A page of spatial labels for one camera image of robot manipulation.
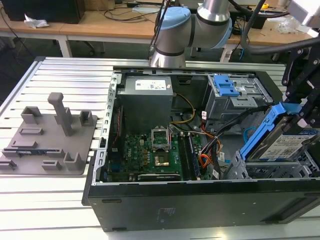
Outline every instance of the gray mount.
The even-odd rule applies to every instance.
[[[56,115],[41,114],[36,106],[21,113],[23,123],[0,157],[0,174],[81,175],[86,166],[97,116],[82,110],[71,115],[64,96],[52,92],[48,102]]]

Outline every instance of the gray plastic base plate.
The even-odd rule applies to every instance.
[[[81,175],[85,170],[98,119],[97,116],[92,118],[91,126],[81,126],[79,115],[72,115],[71,136],[65,136],[53,114],[37,116],[37,124],[23,122],[8,145],[10,149],[17,146],[17,151],[6,154],[8,157],[3,153],[0,157],[0,174]],[[43,153],[48,149],[60,150],[60,154]]]

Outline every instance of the desk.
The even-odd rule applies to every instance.
[[[255,45],[256,48],[264,48],[267,46],[289,44],[312,38],[310,35],[304,32],[281,34],[276,30],[278,23],[279,22],[266,20],[262,29],[252,28],[248,34],[248,37],[250,39],[250,45]],[[236,48],[239,42],[239,35],[231,35],[227,44],[223,48],[220,62],[229,62],[231,53],[233,49]]]
[[[20,126],[25,106],[38,106],[42,113],[53,114],[53,107],[45,104],[47,97],[50,92],[62,92],[64,105],[72,114],[85,108],[99,118],[89,152],[89,157],[93,156],[112,75],[105,69],[125,65],[147,67],[148,62],[60,57],[35,61],[0,107],[0,149],[9,144]],[[187,61],[186,66],[266,71],[277,86],[281,86],[285,70],[282,64],[235,62]],[[65,240],[72,236],[74,240],[311,240],[320,236],[320,207],[286,225],[104,233],[92,208],[81,204],[87,172],[88,168],[79,176],[0,175],[0,239]]]
[[[128,9],[116,9],[115,14],[127,12]],[[117,18],[130,18],[139,16],[140,13],[129,12]],[[63,57],[72,57],[68,40],[116,42],[116,43],[137,43],[149,44],[154,34],[154,23],[156,15],[147,16],[151,21],[138,23],[124,23],[106,19],[102,12],[86,11],[79,24],[49,23],[49,27],[33,29],[23,22],[6,20],[14,32],[20,38],[53,39],[60,44]],[[306,33],[280,34],[276,32],[276,22],[266,21],[263,29],[252,29],[249,33],[250,44],[256,46],[270,46],[292,43],[311,38]],[[14,34],[0,18],[0,36],[14,37]],[[224,48],[221,61],[229,61],[232,49],[240,41],[239,36],[231,36]]]

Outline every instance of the motherboard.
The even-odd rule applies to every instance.
[[[155,148],[167,143],[168,149]],[[198,134],[127,134],[122,156],[110,160],[104,178],[108,182],[209,180],[198,162],[201,149]]]

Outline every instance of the sticker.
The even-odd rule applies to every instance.
[[[212,171],[212,175],[216,178],[216,179],[219,179],[219,173],[213,169]]]
[[[207,112],[206,111],[202,111],[201,116],[202,116],[203,120],[207,120]]]
[[[135,90],[166,90],[166,80],[136,80]]]
[[[175,207],[166,207],[166,208],[159,208],[156,213],[156,222],[157,223],[166,223],[170,221],[173,215],[176,213]]]
[[[304,130],[299,135],[281,135],[278,139],[260,156],[260,159],[274,162],[278,159],[288,159],[294,155],[303,145],[308,144],[317,134],[317,131]]]
[[[236,86],[235,90],[237,90],[237,91],[246,91],[246,89],[243,86]]]
[[[218,156],[218,160],[224,162],[225,161],[225,153],[224,152],[220,152],[219,156]]]
[[[16,151],[18,154],[31,154],[30,151]]]

